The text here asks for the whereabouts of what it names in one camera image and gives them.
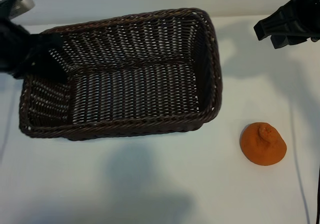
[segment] cable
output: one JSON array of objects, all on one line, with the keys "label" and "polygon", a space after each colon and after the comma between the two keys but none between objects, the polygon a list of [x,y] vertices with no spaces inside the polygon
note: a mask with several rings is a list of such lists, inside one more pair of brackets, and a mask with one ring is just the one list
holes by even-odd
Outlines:
[{"label": "cable", "polygon": [[318,200],[317,200],[317,211],[316,211],[316,224],[319,224],[320,219],[320,171],[319,171],[319,183],[318,183]]}]

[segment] basket rim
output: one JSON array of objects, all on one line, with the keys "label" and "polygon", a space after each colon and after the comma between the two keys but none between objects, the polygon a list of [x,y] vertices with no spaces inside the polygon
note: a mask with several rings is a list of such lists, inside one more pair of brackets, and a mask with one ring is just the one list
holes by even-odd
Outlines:
[{"label": "basket rim", "polygon": [[[205,31],[205,40],[208,44],[209,58],[210,58],[210,75],[212,77],[212,89],[211,89],[211,99],[205,110],[196,113],[184,113],[184,114],[173,114],[166,116],[147,116],[143,118],[127,118],[127,119],[117,119],[117,120],[109,120],[109,121],[101,121],[101,122],[86,122],[86,123],[78,123],[78,124],[66,124],[60,126],[35,126],[29,120],[29,104],[30,104],[30,95],[32,90],[32,82],[34,80],[33,75],[28,75],[23,82],[22,94],[20,97],[20,106],[19,106],[19,117],[20,124],[19,127],[22,132],[26,134],[34,134],[34,133],[52,133],[57,132],[63,134],[64,131],[76,132],[81,128],[89,128],[90,130],[97,130],[102,128],[110,128],[116,129],[125,126],[126,128],[143,128],[146,125],[150,126],[159,126],[172,124],[185,124],[186,122],[201,122],[206,123],[214,119],[220,108],[221,108],[221,93],[222,93],[222,74],[221,74],[221,66],[219,60],[219,52],[218,52],[218,43],[216,39],[216,33],[214,26],[211,22],[209,15],[198,8],[180,8],[180,9],[167,9],[160,10],[155,12],[147,12],[141,14],[131,14],[125,15],[121,17],[115,17],[110,19],[104,19],[99,21],[90,21],[80,24],[74,25],[65,25],[59,26],[56,28],[48,29],[44,31],[44,33],[50,32],[80,32],[88,29],[101,28],[111,25],[123,25],[128,24],[135,21],[150,21],[152,19],[159,19],[161,17],[170,18],[170,17],[186,17],[192,15],[193,18],[197,18],[199,22],[201,22],[206,28]],[[214,71],[216,70],[219,77],[214,76]]]}]

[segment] orange clay blob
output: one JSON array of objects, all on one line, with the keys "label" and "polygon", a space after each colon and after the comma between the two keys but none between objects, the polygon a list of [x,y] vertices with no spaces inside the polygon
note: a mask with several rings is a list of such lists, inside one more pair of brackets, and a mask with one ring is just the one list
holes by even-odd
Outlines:
[{"label": "orange clay blob", "polygon": [[284,158],[287,146],[278,131],[268,123],[252,123],[240,141],[244,155],[253,163],[268,166]]}]

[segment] white table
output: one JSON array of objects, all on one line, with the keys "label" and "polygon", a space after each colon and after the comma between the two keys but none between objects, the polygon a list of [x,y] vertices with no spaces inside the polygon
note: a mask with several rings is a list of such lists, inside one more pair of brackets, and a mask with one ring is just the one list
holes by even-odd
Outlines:
[{"label": "white table", "polygon": [[[315,223],[320,43],[274,50],[254,34],[262,18],[212,19],[222,109],[194,132],[31,139],[18,128],[21,81],[0,76],[0,224]],[[241,131],[256,121],[286,141],[280,163],[261,167],[242,154]]]}]

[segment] wicker basket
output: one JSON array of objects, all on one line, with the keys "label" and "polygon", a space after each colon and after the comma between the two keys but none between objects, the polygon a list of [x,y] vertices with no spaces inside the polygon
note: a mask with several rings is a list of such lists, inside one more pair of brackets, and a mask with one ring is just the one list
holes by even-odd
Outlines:
[{"label": "wicker basket", "polygon": [[218,44],[208,14],[182,8],[61,26],[56,84],[28,76],[20,129],[86,140],[196,130],[221,106]]}]

